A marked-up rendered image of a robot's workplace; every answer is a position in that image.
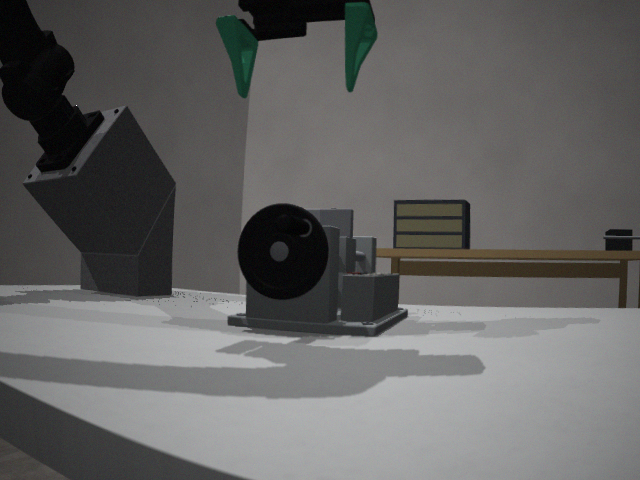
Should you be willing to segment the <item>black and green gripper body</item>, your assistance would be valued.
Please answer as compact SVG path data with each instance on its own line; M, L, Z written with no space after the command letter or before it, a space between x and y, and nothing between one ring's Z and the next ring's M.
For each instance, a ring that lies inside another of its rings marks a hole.
M254 29L239 20L258 41L304 37L307 22L345 20L345 3L354 2L368 3L375 21L370 0L239 0L253 16Z

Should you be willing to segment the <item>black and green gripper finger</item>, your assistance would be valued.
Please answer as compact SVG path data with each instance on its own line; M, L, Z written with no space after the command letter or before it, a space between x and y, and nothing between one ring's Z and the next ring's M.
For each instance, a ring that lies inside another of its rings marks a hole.
M238 94L247 98L258 40L235 15L217 18L216 26L232 63Z
M366 2L345 3L345 76L348 92L353 92L360 67L377 36L370 5Z

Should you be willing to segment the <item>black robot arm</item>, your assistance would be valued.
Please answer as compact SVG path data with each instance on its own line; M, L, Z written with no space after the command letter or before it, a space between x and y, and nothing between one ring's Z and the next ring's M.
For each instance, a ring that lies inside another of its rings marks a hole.
M26 0L0 0L0 61L5 105L31 123L46 152L37 168L66 169L105 118L82 114L61 95L75 72L73 58L53 31L41 31Z

